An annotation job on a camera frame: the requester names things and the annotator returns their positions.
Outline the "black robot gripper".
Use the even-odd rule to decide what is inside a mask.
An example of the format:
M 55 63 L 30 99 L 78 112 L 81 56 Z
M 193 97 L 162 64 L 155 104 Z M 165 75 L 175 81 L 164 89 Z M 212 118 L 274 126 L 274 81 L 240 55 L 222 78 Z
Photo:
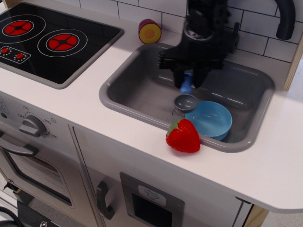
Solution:
M 180 43 L 159 53 L 159 68 L 173 71 L 174 85 L 181 88 L 185 70 L 193 70 L 193 85 L 200 87 L 212 69 L 222 69 L 228 52 L 229 32 L 210 30 L 206 37 L 184 26 Z

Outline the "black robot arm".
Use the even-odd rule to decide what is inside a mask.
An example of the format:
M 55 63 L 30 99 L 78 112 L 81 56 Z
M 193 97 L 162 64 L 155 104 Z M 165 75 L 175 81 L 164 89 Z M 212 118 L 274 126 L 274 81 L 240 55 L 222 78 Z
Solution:
M 231 32 L 225 30 L 229 12 L 225 0 L 190 0 L 180 43 L 160 53 L 159 68 L 173 72 L 174 85 L 180 88 L 185 71 L 200 87 L 212 69 L 222 69 L 231 49 Z

